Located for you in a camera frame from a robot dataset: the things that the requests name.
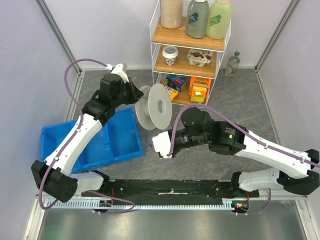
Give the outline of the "left aluminium frame post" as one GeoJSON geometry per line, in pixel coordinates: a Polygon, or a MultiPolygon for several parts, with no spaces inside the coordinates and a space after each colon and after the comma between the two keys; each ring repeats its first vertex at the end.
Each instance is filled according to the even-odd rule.
{"type": "Polygon", "coordinates": [[[53,14],[51,13],[47,3],[45,0],[35,0],[39,10],[41,11],[42,15],[44,16],[46,22],[48,23],[51,31],[53,32],[56,40],[58,41],[60,47],[62,48],[63,52],[67,56],[68,60],[72,63],[76,60],[75,56],[73,55],[65,37],[63,36],[62,31],[60,30],[53,14]]]}

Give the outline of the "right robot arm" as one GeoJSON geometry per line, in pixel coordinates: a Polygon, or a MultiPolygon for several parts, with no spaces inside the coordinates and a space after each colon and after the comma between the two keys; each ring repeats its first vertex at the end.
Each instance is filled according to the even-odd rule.
{"type": "Polygon", "coordinates": [[[215,121],[206,111],[193,106],[177,117],[184,128],[168,132],[170,157],[182,150],[207,145],[218,155],[252,159],[270,168],[232,174],[229,191],[235,197],[259,189],[283,189],[296,195],[310,195],[320,186],[320,175],[313,168],[320,161],[317,150],[298,152],[267,141],[245,127],[215,121]]]}

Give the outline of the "chocolate dessert tub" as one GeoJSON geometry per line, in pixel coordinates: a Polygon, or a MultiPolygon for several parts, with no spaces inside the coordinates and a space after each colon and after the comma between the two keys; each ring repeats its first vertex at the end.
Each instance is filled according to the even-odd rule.
{"type": "Polygon", "coordinates": [[[202,68],[211,62],[213,53],[210,50],[190,48],[187,58],[190,65],[202,68]]]}

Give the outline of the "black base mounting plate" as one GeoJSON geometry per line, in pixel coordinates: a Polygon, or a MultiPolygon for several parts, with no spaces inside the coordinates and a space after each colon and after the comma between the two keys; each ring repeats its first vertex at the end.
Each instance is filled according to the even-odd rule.
{"type": "Polygon", "coordinates": [[[97,192],[137,206],[220,205],[222,199],[260,196],[258,190],[246,192],[215,179],[110,179],[97,192]]]}

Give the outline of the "blue snack box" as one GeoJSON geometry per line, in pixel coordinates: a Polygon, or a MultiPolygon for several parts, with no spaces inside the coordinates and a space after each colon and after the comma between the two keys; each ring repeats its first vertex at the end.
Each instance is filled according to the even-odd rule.
{"type": "Polygon", "coordinates": [[[190,78],[188,76],[173,74],[168,74],[164,79],[169,87],[179,92],[183,92],[187,88],[189,80],[190,78]]]}

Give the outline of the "clear glass bottle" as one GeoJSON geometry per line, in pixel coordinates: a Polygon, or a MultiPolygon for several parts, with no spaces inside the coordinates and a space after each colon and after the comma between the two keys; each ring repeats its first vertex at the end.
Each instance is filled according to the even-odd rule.
{"type": "Polygon", "coordinates": [[[228,62],[227,62],[227,65],[224,69],[224,74],[227,76],[227,77],[232,77],[238,67],[239,67],[239,64],[240,64],[240,52],[239,51],[236,51],[234,53],[234,55],[232,57],[229,58],[228,62]]]}

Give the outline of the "light green bottle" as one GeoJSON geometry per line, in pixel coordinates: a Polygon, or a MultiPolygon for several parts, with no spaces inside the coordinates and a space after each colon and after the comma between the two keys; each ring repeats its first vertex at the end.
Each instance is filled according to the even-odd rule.
{"type": "Polygon", "coordinates": [[[209,38],[221,40],[225,37],[232,16],[230,0],[216,0],[209,9],[206,35],[209,38]]]}

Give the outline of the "grey plastic cable spool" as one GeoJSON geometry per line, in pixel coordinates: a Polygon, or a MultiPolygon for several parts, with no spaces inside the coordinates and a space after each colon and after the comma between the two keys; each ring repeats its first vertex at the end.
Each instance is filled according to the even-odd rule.
{"type": "Polygon", "coordinates": [[[165,130],[172,119],[172,102],[164,85],[144,85],[139,89],[143,96],[135,103],[135,114],[140,125],[148,130],[165,130]]]}

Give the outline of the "blue plastic compartment bin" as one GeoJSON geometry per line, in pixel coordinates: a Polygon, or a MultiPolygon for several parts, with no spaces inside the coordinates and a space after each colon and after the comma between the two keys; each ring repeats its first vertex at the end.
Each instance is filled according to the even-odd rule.
{"type": "MultiPolygon", "coordinates": [[[[76,120],[45,126],[41,131],[43,162],[75,126],[76,120]]],[[[88,143],[76,160],[72,173],[100,168],[144,154],[132,107],[117,109],[106,125],[88,143]]]]}

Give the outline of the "beige bottle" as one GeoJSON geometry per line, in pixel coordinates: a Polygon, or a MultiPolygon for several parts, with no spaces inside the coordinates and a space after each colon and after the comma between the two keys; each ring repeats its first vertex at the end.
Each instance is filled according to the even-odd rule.
{"type": "Polygon", "coordinates": [[[177,29],[182,25],[183,1],[161,0],[160,23],[166,29],[177,29]]]}

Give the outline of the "yellow candy bag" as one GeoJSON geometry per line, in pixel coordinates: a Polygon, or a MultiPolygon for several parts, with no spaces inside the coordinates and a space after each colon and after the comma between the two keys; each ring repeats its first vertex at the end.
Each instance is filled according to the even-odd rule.
{"type": "Polygon", "coordinates": [[[168,95],[170,97],[170,101],[172,102],[178,96],[179,92],[176,89],[168,86],[166,83],[163,83],[163,85],[168,92],[168,95]]]}

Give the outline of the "orange snack box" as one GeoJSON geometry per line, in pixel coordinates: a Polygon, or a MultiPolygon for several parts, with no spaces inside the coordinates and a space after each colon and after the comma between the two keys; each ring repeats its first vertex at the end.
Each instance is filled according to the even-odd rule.
{"type": "Polygon", "coordinates": [[[189,83],[191,103],[203,104],[211,86],[211,78],[192,76],[189,83]]]}

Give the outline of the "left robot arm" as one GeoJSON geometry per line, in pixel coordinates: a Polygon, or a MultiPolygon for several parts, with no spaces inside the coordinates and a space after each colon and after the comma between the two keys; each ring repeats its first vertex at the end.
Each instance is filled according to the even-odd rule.
{"type": "Polygon", "coordinates": [[[95,171],[104,163],[130,159],[142,153],[133,109],[143,96],[123,71],[107,73],[100,87],[80,110],[78,120],[61,143],[31,172],[39,197],[48,194],[68,202],[76,193],[110,191],[108,176],[95,171]]]}

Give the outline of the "right aluminium frame post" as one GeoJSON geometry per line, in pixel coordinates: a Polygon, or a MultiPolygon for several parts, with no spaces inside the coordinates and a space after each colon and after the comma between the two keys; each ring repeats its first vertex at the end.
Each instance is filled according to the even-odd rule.
{"type": "Polygon", "coordinates": [[[258,73],[263,66],[264,62],[266,61],[267,57],[271,53],[273,47],[275,46],[276,42],[278,41],[279,37],[281,36],[281,33],[285,29],[286,25],[288,24],[290,18],[294,14],[296,8],[300,4],[301,0],[291,0],[289,2],[289,5],[287,6],[284,14],[282,15],[279,23],[277,24],[273,34],[271,35],[270,40],[268,41],[265,49],[262,52],[262,55],[260,56],[256,66],[254,67],[255,72],[258,73]]]}

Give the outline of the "aluminium frame post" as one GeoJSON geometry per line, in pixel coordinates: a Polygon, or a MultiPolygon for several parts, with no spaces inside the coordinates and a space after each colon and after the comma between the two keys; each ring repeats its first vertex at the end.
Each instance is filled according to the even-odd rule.
{"type": "Polygon", "coordinates": [[[285,29],[286,25],[288,24],[290,18],[294,14],[296,8],[300,4],[301,0],[291,0],[289,2],[289,5],[287,6],[284,14],[282,15],[279,23],[277,24],[273,34],[271,35],[270,40],[268,41],[265,49],[262,52],[262,55],[260,56],[256,66],[254,67],[255,72],[258,73],[263,66],[264,62],[266,61],[267,57],[271,53],[273,47],[275,46],[276,42],[278,41],[279,37],[281,36],[281,33],[285,29]]]}
{"type": "Polygon", "coordinates": [[[63,52],[67,56],[68,60],[72,63],[76,60],[75,56],[73,55],[65,37],[63,36],[62,31],[60,30],[53,14],[51,13],[47,3],[45,0],[35,0],[39,10],[41,11],[42,15],[44,16],[46,22],[48,23],[51,31],[53,32],[56,40],[58,41],[60,47],[62,48],[63,52]]]}

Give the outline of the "grey green bottle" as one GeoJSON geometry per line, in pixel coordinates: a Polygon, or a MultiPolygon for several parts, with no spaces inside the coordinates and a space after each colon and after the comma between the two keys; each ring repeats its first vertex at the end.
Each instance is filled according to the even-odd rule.
{"type": "Polygon", "coordinates": [[[206,35],[210,7],[207,0],[191,0],[187,8],[185,32],[192,38],[206,35]]]}

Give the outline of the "white yogurt cup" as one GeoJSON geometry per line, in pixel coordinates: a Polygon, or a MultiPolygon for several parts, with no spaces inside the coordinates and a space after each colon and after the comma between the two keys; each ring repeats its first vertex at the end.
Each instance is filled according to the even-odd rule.
{"type": "Polygon", "coordinates": [[[162,50],[162,56],[164,57],[165,63],[168,66],[172,66],[176,62],[176,57],[178,56],[179,51],[175,46],[165,46],[162,50]]]}

